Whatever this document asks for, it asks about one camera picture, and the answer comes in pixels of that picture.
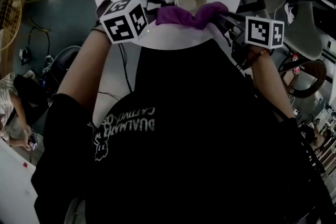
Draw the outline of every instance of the wrist strap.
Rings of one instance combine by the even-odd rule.
[[[261,55],[263,55],[263,54],[269,54],[269,50],[268,50],[268,49],[264,49],[264,50],[258,52],[257,54],[254,54],[254,55],[247,61],[248,65],[249,65],[249,66],[252,66],[253,63],[254,63],[256,60],[258,60],[258,58],[259,58]]]
[[[91,29],[91,31],[98,31],[98,32],[101,32],[101,33],[107,35],[105,31],[102,31],[102,30],[99,30],[99,29],[96,29],[96,28]]]
[[[101,22],[100,22],[100,20],[97,20],[97,21],[96,21],[96,24],[95,24],[94,26],[97,27],[97,26],[99,26],[99,25],[101,25]]]

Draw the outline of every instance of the seated person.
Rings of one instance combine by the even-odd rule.
[[[28,146],[30,131],[28,125],[35,123],[48,109],[44,93],[31,78],[25,78],[15,73],[9,73],[0,80],[0,137],[11,146]],[[18,115],[25,137],[16,140],[6,128],[15,115]]]
[[[302,125],[300,130],[304,132],[306,141],[310,144],[311,148],[317,150],[324,144],[326,138],[331,136],[331,130],[328,128],[321,135],[317,128],[318,122],[312,120],[312,124],[314,129],[308,125]]]
[[[297,124],[271,57],[260,54],[262,48],[250,48],[255,85],[285,120],[254,96],[209,40],[177,51],[142,48],[135,91],[96,128],[92,114],[110,47],[104,33],[89,35],[48,112],[45,151],[31,181],[39,222],[48,223],[52,214],[54,223],[63,223],[79,196],[86,200],[87,224],[215,222],[225,214],[224,201],[241,209],[246,195],[253,202],[243,207],[240,222],[260,216],[274,220],[276,214],[282,220],[282,212],[274,209],[287,202],[284,181],[296,177],[293,173],[302,175],[304,165],[297,164]],[[262,137],[258,141],[256,134]],[[293,141],[284,148],[279,141],[286,136]],[[66,141],[61,155],[59,141]],[[294,172],[284,178],[288,170]],[[242,188],[246,174],[252,175],[248,193]]]

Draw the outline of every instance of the purple cloth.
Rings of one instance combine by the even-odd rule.
[[[182,8],[167,6],[158,10],[156,25],[176,24],[203,30],[215,15],[228,11],[228,8],[223,3],[214,2],[202,6],[194,17],[190,12]]]

